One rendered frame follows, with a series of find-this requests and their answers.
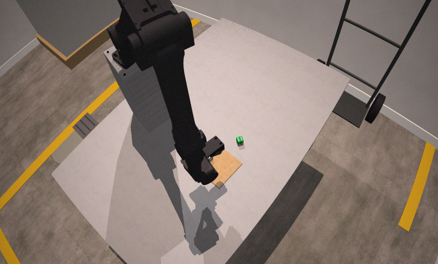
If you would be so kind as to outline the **green die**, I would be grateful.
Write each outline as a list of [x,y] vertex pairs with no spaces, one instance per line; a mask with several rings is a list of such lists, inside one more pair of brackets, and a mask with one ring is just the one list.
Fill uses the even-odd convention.
[[243,140],[242,136],[237,137],[237,138],[236,138],[236,141],[237,141],[237,144],[238,144],[238,145],[244,143],[244,140]]

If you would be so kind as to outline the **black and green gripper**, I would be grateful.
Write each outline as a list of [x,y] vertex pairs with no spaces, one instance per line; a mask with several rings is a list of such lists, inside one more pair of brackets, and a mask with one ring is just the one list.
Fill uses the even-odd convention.
[[180,160],[180,161],[183,164],[186,172],[188,172],[190,174],[190,176],[194,179],[194,181],[200,183],[200,180],[197,178],[197,176],[192,171],[192,166],[187,165],[185,160]]

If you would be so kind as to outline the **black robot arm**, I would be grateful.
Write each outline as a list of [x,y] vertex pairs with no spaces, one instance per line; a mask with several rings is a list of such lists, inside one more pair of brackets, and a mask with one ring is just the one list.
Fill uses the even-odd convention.
[[[194,46],[192,24],[177,12],[170,0],[118,0],[119,22],[108,34],[116,51],[112,58],[124,69],[134,63],[141,71],[154,68],[172,122],[174,146],[203,185],[213,182],[218,172],[209,162],[225,149],[214,136],[208,142],[194,122],[183,60]],[[111,31],[110,31],[111,30]]]

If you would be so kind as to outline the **tan mat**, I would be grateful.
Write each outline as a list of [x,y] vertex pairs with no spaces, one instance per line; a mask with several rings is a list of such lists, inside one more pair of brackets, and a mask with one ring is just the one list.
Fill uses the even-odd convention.
[[212,182],[220,188],[230,176],[242,165],[242,163],[232,156],[225,149],[221,154],[209,161],[214,169],[218,172],[217,178]]

